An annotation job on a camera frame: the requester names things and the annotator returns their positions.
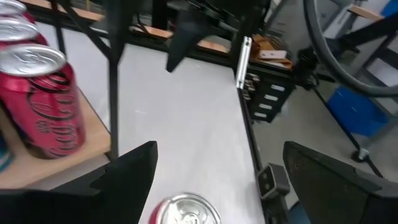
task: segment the black metal frame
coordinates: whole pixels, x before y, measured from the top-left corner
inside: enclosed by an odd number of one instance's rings
[[[89,28],[89,24],[94,23],[96,21],[80,18],[76,14],[76,12],[70,7],[70,4],[67,0],[51,0],[51,2],[52,2],[51,10],[44,9],[42,7],[31,4],[27,4],[27,7],[29,11],[33,13],[33,15],[36,17],[37,21],[52,24],[55,26],[56,35],[58,39],[58,46],[61,51],[66,53],[65,43],[63,41],[63,35],[62,35],[62,27],[63,27],[77,31],[83,31],[85,34],[87,34],[87,36],[95,43],[95,45],[100,49],[100,51],[102,51],[102,53],[109,60],[109,102],[111,103],[110,105],[111,152],[108,153],[107,156],[109,157],[110,160],[114,160],[119,156],[118,154],[118,62],[120,59],[121,52],[123,51],[123,48],[121,48],[120,45],[116,45],[115,43],[112,44],[112,39],[114,40],[115,37],[119,37],[118,41],[121,41],[123,46],[127,42],[129,44],[139,45],[142,47],[147,47],[150,49],[155,49],[163,52],[167,51],[167,46],[165,45],[165,41],[167,39],[155,35],[145,34],[139,31],[123,32],[125,30],[122,30],[122,26],[123,22],[125,21],[120,21],[120,20],[118,21],[118,23],[113,22],[113,25],[116,26],[116,28],[114,30],[109,30],[108,34],[97,32]],[[57,9],[57,3],[62,5],[62,7],[68,12],[70,18],[68,17],[68,15],[60,12]],[[119,12],[122,12],[122,9],[120,8],[119,9],[114,8],[114,10],[115,11],[119,10]],[[237,36],[244,36],[244,32],[247,31],[241,30],[240,33],[237,34]],[[101,41],[100,37],[109,38],[111,41],[111,47],[105,46],[104,43]],[[341,40],[340,44],[352,45],[353,44],[352,40],[356,39],[357,38],[355,38],[354,34],[351,34],[348,37],[344,36],[340,39]],[[233,43],[233,45],[239,45],[239,44],[240,43],[238,41],[235,41],[235,43]],[[197,47],[190,53],[189,57],[210,63],[215,63],[222,66],[231,67],[231,59],[232,61],[235,61],[237,58],[239,58],[239,53],[240,53],[239,50],[232,50],[231,55],[228,55],[222,52],[217,52],[214,50]],[[247,72],[255,73],[263,77],[266,77],[267,80],[271,83],[276,82],[276,83],[285,83],[287,85],[293,84],[293,85],[303,86],[305,88],[309,87],[306,80],[303,80],[298,76],[294,76],[290,70],[286,70],[280,67],[275,67],[273,65],[265,65],[257,62],[250,62],[248,65]],[[329,77],[319,77],[319,78],[321,80],[326,80],[329,82],[333,81]],[[327,103],[325,102],[323,97],[319,94],[319,92],[315,90],[315,93],[322,100],[323,104],[329,109]],[[259,171],[262,170],[263,166],[261,163],[259,152],[257,150],[256,140],[251,128],[252,119],[249,114],[249,108],[243,97],[243,91],[237,89],[237,94],[242,107],[244,123],[246,127],[249,147],[251,150],[251,155],[253,160],[253,166],[256,173],[258,173]],[[337,122],[340,125],[340,127],[345,131],[346,135],[353,142],[353,144],[358,148],[358,143],[352,137],[351,133],[345,130],[344,126],[338,120]],[[266,208],[264,205],[263,205],[263,212],[264,214],[266,213]]]
[[[167,29],[167,0],[152,0],[152,27]]]

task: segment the pull tab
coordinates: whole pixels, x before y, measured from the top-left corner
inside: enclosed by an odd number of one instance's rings
[[[196,10],[182,10],[178,15],[177,28],[171,39],[166,70],[174,71],[184,57],[199,41],[211,35],[210,18]]]
[[[32,73],[33,70],[48,70],[56,61],[51,58],[40,55],[31,50],[14,53],[13,59],[10,60],[14,64],[14,69],[23,74]]]

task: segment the can lid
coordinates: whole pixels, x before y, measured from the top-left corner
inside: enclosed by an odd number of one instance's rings
[[[159,208],[161,223],[220,224],[216,208],[203,197],[193,193],[182,193],[168,198]]]
[[[30,40],[39,34],[37,26],[20,19],[0,19],[0,41]]]
[[[67,62],[62,52],[40,44],[7,47],[0,51],[0,58],[0,72],[17,77],[48,75]]]
[[[15,0],[0,0],[0,16],[22,14],[26,11],[26,6]]]

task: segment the floor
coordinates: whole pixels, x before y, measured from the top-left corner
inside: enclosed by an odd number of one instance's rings
[[[319,91],[328,98],[335,87],[335,85],[322,83]],[[312,91],[297,88],[279,117],[271,124],[255,123],[253,130],[263,165],[268,162],[282,165],[284,142],[295,141],[363,171],[373,173],[366,163],[359,164],[349,158],[356,150],[355,147]],[[380,153],[372,155],[372,159],[373,156],[375,163],[385,159],[385,156]],[[297,202],[298,198],[293,190],[286,200],[288,207]]]

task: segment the soda can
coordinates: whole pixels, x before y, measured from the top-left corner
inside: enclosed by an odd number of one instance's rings
[[[77,152],[86,134],[75,75],[65,55],[39,44],[0,51],[0,97],[46,159]]]
[[[22,19],[35,24],[35,19],[26,6],[15,0],[0,0],[0,17]]]
[[[216,208],[203,197],[182,193],[165,198],[152,212],[149,224],[220,224]]]
[[[28,43],[48,45],[36,25],[20,19],[0,19],[0,49]]]
[[[12,154],[7,148],[6,140],[0,133],[0,173],[4,171],[8,165],[12,162]]]

